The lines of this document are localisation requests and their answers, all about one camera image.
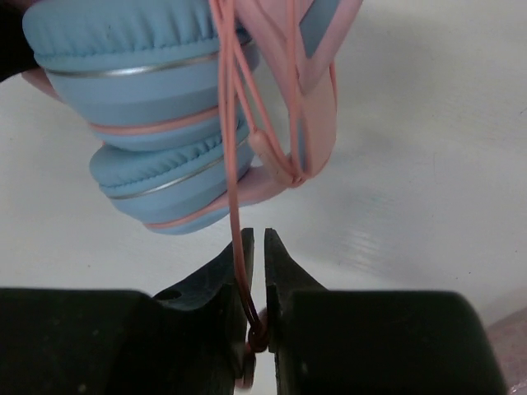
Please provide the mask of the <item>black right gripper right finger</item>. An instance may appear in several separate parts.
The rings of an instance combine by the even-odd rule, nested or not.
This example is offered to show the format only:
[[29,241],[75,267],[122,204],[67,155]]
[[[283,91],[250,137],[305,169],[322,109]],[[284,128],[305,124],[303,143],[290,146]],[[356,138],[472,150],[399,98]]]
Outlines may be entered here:
[[460,294],[328,290],[264,234],[269,350],[280,394],[504,394],[481,321]]

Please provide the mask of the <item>pink and blue cat headphones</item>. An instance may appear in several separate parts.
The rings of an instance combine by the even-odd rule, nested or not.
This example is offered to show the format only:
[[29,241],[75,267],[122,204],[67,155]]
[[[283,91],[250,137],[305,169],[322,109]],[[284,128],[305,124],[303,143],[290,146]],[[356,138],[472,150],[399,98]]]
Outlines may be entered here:
[[40,1],[36,85],[89,124],[122,213],[205,228],[315,177],[336,141],[334,59],[358,1]]

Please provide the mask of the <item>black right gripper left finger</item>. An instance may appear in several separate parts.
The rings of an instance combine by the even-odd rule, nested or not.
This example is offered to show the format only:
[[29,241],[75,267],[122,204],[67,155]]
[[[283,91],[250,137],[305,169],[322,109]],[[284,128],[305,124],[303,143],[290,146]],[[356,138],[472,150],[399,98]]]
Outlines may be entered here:
[[4,288],[4,394],[231,394],[254,381],[232,247],[156,295]]

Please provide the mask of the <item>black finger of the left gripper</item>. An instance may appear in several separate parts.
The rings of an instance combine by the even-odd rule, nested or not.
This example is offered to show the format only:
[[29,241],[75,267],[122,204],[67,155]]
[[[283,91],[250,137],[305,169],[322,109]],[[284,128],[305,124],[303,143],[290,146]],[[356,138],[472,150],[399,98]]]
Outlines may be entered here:
[[33,0],[1,1],[1,81],[38,67],[22,29],[22,18],[34,3]]

